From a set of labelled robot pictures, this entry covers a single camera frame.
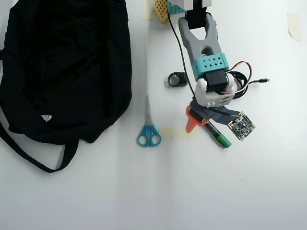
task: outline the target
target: circuit board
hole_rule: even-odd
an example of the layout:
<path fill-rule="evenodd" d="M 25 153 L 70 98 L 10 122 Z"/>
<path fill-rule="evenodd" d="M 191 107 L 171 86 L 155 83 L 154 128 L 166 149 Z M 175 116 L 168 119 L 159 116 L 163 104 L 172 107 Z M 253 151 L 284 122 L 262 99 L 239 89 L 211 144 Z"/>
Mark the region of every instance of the circuit board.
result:
<path fill-rule="evenodd" d="M 243 112 L 239 116 L 232 120 L 228 127 L 240 141 L 243 141 L 256 127 Z"/>

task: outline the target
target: green marker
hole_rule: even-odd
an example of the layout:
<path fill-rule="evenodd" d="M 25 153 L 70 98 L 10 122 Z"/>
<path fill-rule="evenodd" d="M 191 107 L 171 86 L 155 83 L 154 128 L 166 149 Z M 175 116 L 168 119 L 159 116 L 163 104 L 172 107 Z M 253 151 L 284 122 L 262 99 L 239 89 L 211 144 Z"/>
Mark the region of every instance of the green marker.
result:
<path fill-rule="evenodd" d="M 229 148 L 232 145 L 231 142 L 210 121 L 205 125 L 213 133 L 214 138 L 220 142 L 224 148 Z"/>

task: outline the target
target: masking tape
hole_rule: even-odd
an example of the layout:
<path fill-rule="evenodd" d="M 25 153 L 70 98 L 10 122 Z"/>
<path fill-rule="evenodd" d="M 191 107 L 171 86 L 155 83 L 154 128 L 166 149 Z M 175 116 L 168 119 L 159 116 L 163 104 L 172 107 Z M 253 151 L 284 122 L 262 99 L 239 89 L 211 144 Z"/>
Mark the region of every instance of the masking tape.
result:
<path fill-rule="evenodd" d="M 200 130 L 197 127 L 188 134 L 185 127 L 162 127 L 159 128 L 159 134 L 166 140 L 197 140 L 200 138 Z"/>
<path fill-rule="evenodd" d="M 288 30 L 294 40 L 302 42 L 301 21 L 298 13 L 288 14 Z"/>
<path fill-rule="evenodd" d="M 154 0 L 143 0 L 143 20 L 150 20 L 154 17 Z"/>

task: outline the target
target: white label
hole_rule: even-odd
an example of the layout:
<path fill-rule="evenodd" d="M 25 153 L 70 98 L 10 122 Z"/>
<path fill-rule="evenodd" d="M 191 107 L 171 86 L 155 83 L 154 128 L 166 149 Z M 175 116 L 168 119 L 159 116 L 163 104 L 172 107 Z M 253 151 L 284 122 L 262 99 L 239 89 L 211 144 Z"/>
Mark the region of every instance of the white label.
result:
<path fill-rule="evenodd" d="M 43 118 L 46 122 L 48 122 L 48 121 L 51 120 L 52 116 L 51 116 L 51 115 L 42 115 L 42 118 Z"/>

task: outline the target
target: scissors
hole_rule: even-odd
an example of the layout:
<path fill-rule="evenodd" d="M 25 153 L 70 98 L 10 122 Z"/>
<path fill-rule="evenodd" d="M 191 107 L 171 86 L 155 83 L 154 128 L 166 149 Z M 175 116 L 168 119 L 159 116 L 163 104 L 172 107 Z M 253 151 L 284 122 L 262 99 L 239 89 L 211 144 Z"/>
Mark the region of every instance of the scissors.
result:
<path fill-rule="evenodd" d="M 153 137 L 157 137 L 157 142 L 153 142 Z M 145 144 L 140 143 L 140 138 L 145 138 Z M 145 114 L 145 125 L 138 136 L 137 143 L 142 147 L 155 147 L 158 146 L 162 141 L 162 138 L 159 132 L 153 125 L 152 116 L 150 112 L 150 104 L 149 104 L 149 97 L 146 97 L 146 114 Z"/>

